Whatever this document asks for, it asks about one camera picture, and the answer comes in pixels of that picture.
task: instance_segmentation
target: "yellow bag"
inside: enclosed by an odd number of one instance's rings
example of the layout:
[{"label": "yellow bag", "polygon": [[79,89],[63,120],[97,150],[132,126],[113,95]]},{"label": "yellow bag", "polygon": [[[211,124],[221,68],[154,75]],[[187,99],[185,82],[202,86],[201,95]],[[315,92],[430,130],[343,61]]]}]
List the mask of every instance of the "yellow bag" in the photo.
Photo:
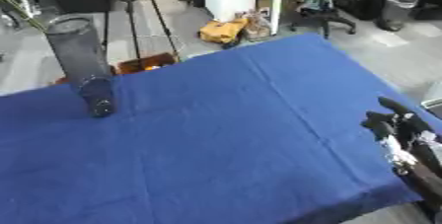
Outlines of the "yellow bag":
[{"label": "yellow bag", "polygon": [[199,37],[206,41],[229,43],[236,39],[238,33],[248,23],[247,18],[238,18],[230,23],[210,21],[199,31]]}]

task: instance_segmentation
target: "floor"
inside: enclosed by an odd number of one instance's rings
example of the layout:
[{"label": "floor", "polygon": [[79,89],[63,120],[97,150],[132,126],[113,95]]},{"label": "floor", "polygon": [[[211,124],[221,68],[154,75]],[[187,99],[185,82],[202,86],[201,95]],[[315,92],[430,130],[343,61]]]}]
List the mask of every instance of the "floor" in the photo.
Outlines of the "floor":
[{"label": "floor", "polygon": [[[205,10],[188,7],[177,0],[158,0],[158,3],[179,44],[182,58],[220,49],[217,44],[196,37],[198,29],[210,20]],[[111,13],[110,63],[134,57],[123,9],[121,4],[116,4]],[[136,20],[143,51],[155,54],[169,49],[149,0],[137,2]],[[103,16],[96,15],[95,22],[101,31]],[[420,101],[433,82],[442,80],[442,22],[410,22],[397,34],[383,32],[370,22],[357,21],[357,24],[358,33],[354,36],[347,35],[342,27],[333,27],[331,42],[395,89]],[[281,27],[275,38],[292,35],[286,27]],[[0,63],[0,95],[47,86],[62,76],[50,47],[35,30],[0,29],[2,52],[6,56]],[[345,224],[374,223],[426,224],[428,221],[412,205],[404,205],[379,210]]]}]

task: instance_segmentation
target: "robotic hand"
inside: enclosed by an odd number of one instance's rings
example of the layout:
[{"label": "robotic hand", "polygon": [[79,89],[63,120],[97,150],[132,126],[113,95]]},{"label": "robotic hand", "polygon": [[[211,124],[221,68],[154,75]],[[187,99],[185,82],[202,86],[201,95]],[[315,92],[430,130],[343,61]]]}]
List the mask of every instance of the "robotic hand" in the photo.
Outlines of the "robotic hand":
[{"label": "robotic hand", "polygon": [[368,112],[362,125],[387,151],[395,173],[442,216],[442,144],[431,126],[416,112],[387,98],[379,103],[392,113]]},{"label": "robotic hand", "polygon": [[403,105],[379,98],[379,103],[393,113],[368,112],[362,125],[370,129],[387,151],[386,157],[400,174],[417,162],[442,178],[440,137],[419,115]]}]

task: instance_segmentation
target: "blue tablecloth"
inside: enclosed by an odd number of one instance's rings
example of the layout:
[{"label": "blue tablecloth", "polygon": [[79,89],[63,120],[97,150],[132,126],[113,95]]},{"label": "blue tablecloth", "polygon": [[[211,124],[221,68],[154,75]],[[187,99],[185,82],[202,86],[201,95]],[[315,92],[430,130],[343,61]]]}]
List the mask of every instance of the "blue tablecloth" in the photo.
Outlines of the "blue tablecloth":
[{"label": "blue tablecloth", "polygon": [[115,92],[104,119],[64,85],[0,98],[0,223],[332,224],[418,199],[359,125],[384,112],[378,96],[415,105],[318,36],[118,77]]}]

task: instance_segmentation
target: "mesh trash can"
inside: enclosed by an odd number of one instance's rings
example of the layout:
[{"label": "mesh trash can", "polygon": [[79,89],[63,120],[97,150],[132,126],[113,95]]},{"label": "mesh trash can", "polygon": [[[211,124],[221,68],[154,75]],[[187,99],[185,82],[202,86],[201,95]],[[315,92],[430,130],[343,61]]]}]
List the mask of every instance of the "mesh trash can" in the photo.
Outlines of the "mesh trash can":
[{"label": "mesh trash can", "polygon": [[417,2],[418,0],[387,0],[382,16],[377,22],[378,27],[390,32],[401,30]]},{"label": "mesh trash can", "polygon": [[86,101],[92,116],[113,113],[111,71],[93,20],[82,15],[55,18],[48,24],[46,37],[69,83]]}]

